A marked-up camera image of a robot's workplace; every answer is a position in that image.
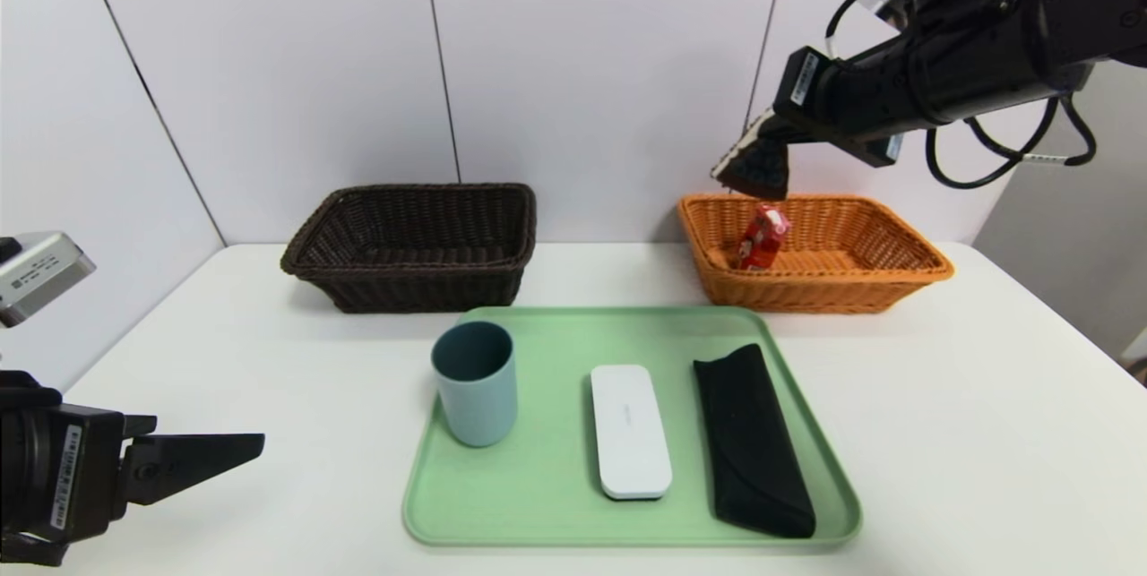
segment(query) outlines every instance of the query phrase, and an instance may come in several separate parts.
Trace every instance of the red package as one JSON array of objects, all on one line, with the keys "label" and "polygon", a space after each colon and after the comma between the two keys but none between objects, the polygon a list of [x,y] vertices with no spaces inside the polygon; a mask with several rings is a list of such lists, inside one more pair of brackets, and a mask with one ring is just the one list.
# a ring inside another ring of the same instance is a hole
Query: red package
[{"label": "red package", "polygon": [[777,259],[777,252],[788,235],[789,221],[780,209],[770,204],[758,204],[752,220],[741,241],[740,270],[767,270]]}]

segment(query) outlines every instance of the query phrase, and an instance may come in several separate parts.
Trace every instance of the green tray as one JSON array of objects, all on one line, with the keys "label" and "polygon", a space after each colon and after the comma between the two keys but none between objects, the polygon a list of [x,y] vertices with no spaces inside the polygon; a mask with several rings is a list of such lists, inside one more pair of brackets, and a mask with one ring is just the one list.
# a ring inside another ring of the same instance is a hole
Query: green tray
[{"label": "green tray", "polygon": [[[741,308],[479,308],[461,322],[514,338],[518,415],[504,441],[470,449],[436,404],[406,489],[406,528],[429,545],[824,547],[860,528],[860,503],[760,318]],[[764,352],[817,514],[809,539],[748,531],[713,517],[693,360],[748,343]],[[673,483],[656,501],[601,491],[590,371],[640,364],[653,376]]]}]

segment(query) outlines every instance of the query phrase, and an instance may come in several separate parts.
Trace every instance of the blue cup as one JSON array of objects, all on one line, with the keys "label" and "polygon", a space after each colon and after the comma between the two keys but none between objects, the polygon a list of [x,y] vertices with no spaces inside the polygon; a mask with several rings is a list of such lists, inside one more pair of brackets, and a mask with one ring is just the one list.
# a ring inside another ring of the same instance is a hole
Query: blue cup
[{"label": "blue cup", "polygon": [[430,352],[446,425],[459,442],[500,442],[517,418],[514,341],[502,327],[470,321],[452,327]]}]

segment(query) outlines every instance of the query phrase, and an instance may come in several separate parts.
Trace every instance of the wicker basket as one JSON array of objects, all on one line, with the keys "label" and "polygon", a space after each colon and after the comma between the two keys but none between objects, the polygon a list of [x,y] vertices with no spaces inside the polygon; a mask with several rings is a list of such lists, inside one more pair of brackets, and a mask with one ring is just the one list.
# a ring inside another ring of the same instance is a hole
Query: wicker basket
[{"label": "wicker basket", "polygon": [[759,312],[882,312],[914,290],[952,278],[952,265],[883,204],[851,195],[791,196],[791,223],[773,266],[736,268],[738,247],[759,200],[690,195],[678,205],[709,299]]},{"label": "wicker basket", "polygon": [[344,312],[509,305],[533,254],[525,185],[381,185],[333,193],[281,266]]}]

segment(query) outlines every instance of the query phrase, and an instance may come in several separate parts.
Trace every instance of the table surface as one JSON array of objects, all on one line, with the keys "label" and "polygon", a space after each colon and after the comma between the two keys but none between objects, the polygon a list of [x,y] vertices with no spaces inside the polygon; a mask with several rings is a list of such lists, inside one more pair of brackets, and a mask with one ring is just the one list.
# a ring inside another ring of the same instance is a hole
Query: table surface
[{"label": "table surface", "polygon": [[[56,574],[1147,573],[1147,391],[986,258],[877,316],[763,316],[865,511],[828,553],[434,548],[401,501],[457,314],[345,316],[280,246],[203,265],[68,392],[262,458],[75,545]],[[539,244],[518,305],[704,304],[677,244]],[[39,574],[6,566],[6,576]]]}]

